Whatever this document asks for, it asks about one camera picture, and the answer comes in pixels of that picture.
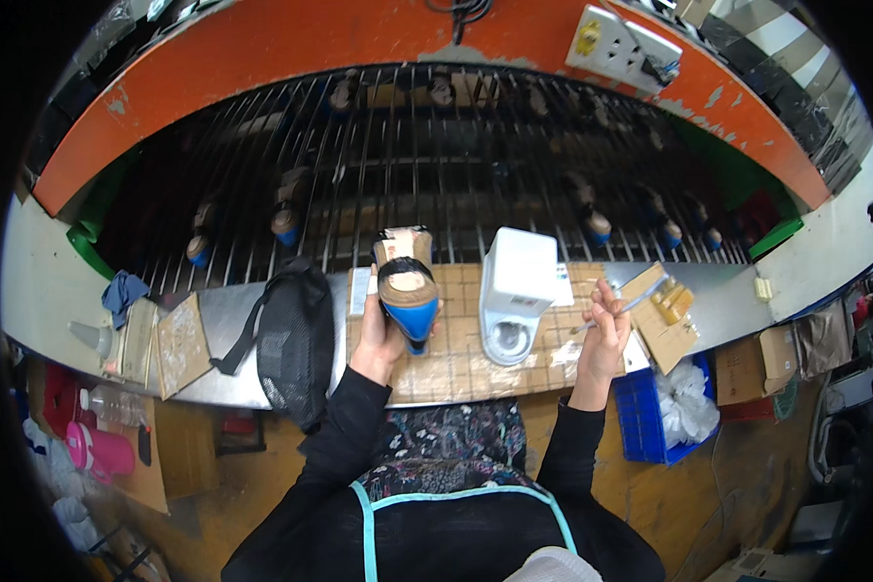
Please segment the pink bottle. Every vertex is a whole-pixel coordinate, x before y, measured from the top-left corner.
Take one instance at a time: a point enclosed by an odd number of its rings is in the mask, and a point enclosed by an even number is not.
[[[71,421],[65,443],[74,466],[90,471],[101,483],[111,483],[114,474],[128,475],[136,467],[133,447],[123,436]]]

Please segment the metal grille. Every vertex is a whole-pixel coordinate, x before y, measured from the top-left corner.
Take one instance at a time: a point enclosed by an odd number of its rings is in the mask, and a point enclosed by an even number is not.
[[[330,95],[347,72],[306,76],[225,99],[140,145],[97,249],[141,273],[154,293],[267,280],[303,253],[325,272],[369,264],[388,226],[425,225],[435,262],[480,262],[500,226],[555,237],[561,261],[746,263],[714,186],[662,113],[558,76],[509,68],[411,64],[351,70],[355,99]],[[454,103],[428,96],[451,78]],[[306,166],[301,234],[286,248],[269,224],[283,172]],[[612,223],[589,244],[563,173],[579,170]],[[641,184],[663,196],[682,242],[664,250]],[[217,204],[212,259],[185,249],[202,199]],[[700,200],[724,235],[709,251],[692,210]]]

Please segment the orange machine frame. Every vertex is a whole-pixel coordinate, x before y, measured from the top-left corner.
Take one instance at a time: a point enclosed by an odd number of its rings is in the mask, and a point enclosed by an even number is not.
[[[356,64],[512,64],[633,95],[633,87],[564,64],[585,4],[497,2],[487,17],[466,27],[461,47],[451,43],[449,16],[422,0],[236,0],[218,6],[148,50],[87,107],[33,193],[54,216],[116,157],[188,113],[253,87]],[[739,147],[812,209],[830,196],[790,131],[740,79],[652,15],[612,6],[683,48],[681,75],[653,103]]]

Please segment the power strip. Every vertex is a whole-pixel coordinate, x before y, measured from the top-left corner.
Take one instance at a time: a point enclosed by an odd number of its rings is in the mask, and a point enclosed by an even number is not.
[[[586,5],[566,64],[655,95],[663,87],[656,78],[643,72],[645,55],[668,78],[679,73],[681,48],[634,22],[622,22],[609,10]]]

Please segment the brush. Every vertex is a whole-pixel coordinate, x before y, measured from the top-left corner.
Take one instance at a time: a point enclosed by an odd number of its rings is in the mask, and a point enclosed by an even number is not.
[[[630,311],[631,309],[633,309],[634,307],[639,305],[641,301],[643,301],[647,297],[650,297],[651,295],[653,295],[656,292],[656,290],[659,289],[660,285],[663,284],[663,281],[667,280],[668,278],[669,278],[669,275],[667,275],[666,273],[663,273],[663,275],[661,275],[658,279],[656,279],[655,283],[653,283],[650,287],[647,288],[647,291],[644,291],[643,293],[641,293],[640,295],[635,297],[630,303],[625,305],[624,308],[621,309],[621,313],[626,313],[626,312]],[[597,326],[597,324],[598,323],[595,320],[591,320],[591,321],[588,321],[587,323],[583,323],[579,327],[571,329],[572,335],[575,335],[578,332],[584,332],[585,330],[594,328],[595,326]]]

